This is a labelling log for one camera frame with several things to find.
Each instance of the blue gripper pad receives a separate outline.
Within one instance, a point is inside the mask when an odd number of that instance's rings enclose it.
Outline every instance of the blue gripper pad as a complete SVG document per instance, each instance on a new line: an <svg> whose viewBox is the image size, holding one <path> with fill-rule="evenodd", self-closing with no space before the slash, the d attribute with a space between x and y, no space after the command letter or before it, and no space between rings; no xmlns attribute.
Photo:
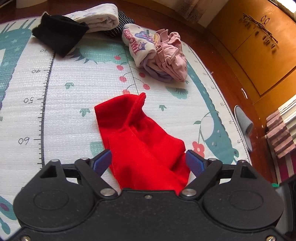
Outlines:
<svg viewBox="0 0 296 241"><path fill-rule="evenodd" d="M102 151L100 154L93 158L94 166L93 170L99 175L102 176L103 173L107 170L107 168L111 165L112 154L111 151L106 149Z"/></svg>
<svg viewBox="0 0 296 241"><path fill-rule="evenodd" d="M187 166L198 177L205 170L205 159L192 150L188 150L185 157Z"/></svg>

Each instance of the wooden floor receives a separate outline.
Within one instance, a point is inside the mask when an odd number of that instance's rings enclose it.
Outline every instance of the wooden floor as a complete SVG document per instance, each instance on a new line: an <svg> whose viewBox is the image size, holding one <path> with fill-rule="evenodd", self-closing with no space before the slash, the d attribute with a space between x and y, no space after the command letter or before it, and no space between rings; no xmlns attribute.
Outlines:
<svg viewBox="0 0 296 241"><path fill-rule="evenodd" d="M154 30L167 28L169 32L178 32L181 40L194 49L206 67L213 72L213 77L232 111L235 105L239 105L254 122L254 129L250 136L253 146L253 152L250 153L252 164L265 179L270 182L276 182L274 166L264 138L265 132L258 115L251 101L245 99L239 80L216 49L196 30L164 14L121 0L110 0L108 2L117 5L119 10L124 11L127 16L134 19L136 24L140 26ZM24 9L16 9L15 3L10 3L0 9L0 23L20 18L41 16L44 11L47 11L50 15L64 15L84 10L100 3L104 3L104 1L48 0L45 3Z"/></svg>

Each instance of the red sock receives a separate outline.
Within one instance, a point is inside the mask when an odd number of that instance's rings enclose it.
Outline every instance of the red sock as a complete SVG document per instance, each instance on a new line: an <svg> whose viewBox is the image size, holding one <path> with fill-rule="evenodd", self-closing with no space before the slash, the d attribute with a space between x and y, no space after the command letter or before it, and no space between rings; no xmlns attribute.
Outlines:
<svg viewBox="0 0 296 241"><path fill-rule="evenodd" d="M187 184L185 145L142 111L146 95L126 94L95 106L110 166L121 188L175 190Z"/></svg>

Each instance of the striped fabric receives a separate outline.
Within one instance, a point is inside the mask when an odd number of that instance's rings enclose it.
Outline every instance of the striped fabric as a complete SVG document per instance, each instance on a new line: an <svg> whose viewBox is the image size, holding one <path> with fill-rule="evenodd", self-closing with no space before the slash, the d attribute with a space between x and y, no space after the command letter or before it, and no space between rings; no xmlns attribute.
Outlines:
<svg viewBox="0 0 296 241"><path fill-rule="evenodd" d="M118 11L119 25L111 30L104 31L105 34L111 37L119 37L122 35L123 26L128 23L135 23L135 21L127 17L124 12Z"/></svg>
<svg viewBox="0 0 296 241"><path fill-rule="evenodd" d="M266 122L266 136L279 159L296 149L296 95L268 116Z"/></svg>
<svg viewBox="0 0 296 241"><path fill-rule="evenodd" d="M278 184L280 184L281 182L296 174L296 150L286 154L282 158L277 158L270 140L267 139L267 142L269 144L272 159L274 161L276 178Z"/></svg>

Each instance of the black sock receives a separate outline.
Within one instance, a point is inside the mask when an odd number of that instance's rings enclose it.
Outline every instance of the black sock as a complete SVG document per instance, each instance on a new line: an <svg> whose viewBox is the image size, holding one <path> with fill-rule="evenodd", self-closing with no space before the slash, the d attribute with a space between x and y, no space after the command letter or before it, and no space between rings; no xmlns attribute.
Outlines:
<svg viewBox="0 0 296 241"><path fill-rule="evenodd" d="M86 23L77 23L62 15L44 13L41 23L32 34L61 57L65 57L89 29Z"/></svg>
<svg viewBox="0 0 296 241"><path fill-rule="evenodd" d="M118 11L119 25L111 30L103 31L105 34L111 37L117 37L122 35L123 26L127 23L135 23L135 21L127 17L124 12Z"/></svg>

